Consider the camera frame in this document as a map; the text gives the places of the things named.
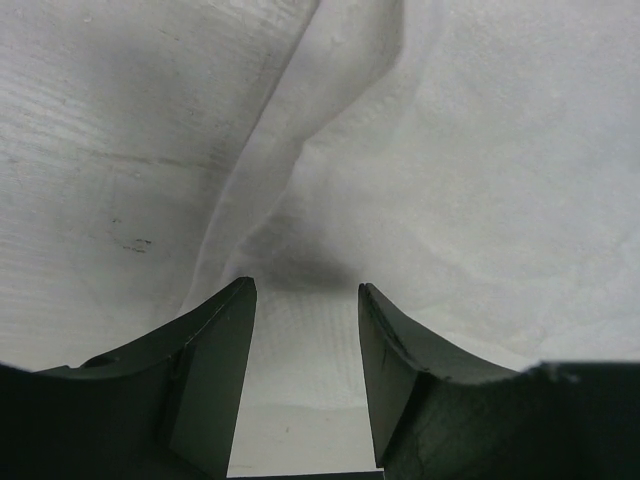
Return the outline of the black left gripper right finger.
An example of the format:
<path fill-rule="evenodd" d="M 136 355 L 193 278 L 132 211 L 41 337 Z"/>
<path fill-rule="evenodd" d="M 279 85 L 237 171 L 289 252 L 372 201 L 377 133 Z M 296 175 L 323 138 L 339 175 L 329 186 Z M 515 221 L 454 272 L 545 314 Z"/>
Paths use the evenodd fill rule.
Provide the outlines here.
<path fill-rule="evenodd" d="M 388 479 L 635 479 L 639 367 L 514 371 L 405 315 L 375 286 L 358 325 L 376 465 Z"/>

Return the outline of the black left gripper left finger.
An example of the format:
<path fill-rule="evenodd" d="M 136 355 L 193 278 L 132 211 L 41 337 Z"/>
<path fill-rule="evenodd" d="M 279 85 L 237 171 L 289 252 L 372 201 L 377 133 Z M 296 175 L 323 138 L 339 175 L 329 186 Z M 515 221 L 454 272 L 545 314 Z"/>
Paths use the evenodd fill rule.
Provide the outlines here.
<path fill-rule="evenodd" d="M 254 329 L 241 277 L 72 368 L 1 369 L 5 479 L 223 479 Z"/>

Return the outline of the white towels pile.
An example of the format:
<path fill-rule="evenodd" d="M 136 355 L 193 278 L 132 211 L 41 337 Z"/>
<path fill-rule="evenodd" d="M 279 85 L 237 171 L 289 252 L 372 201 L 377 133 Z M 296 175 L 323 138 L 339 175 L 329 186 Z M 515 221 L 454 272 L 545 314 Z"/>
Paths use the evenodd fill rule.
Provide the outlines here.
<path fill-rule="evenodd" d="M 639 5 L 323 1 L 201 244 L 248 405 L 361 407 L 372 283 L 492 362 L 639 356 Z"/>

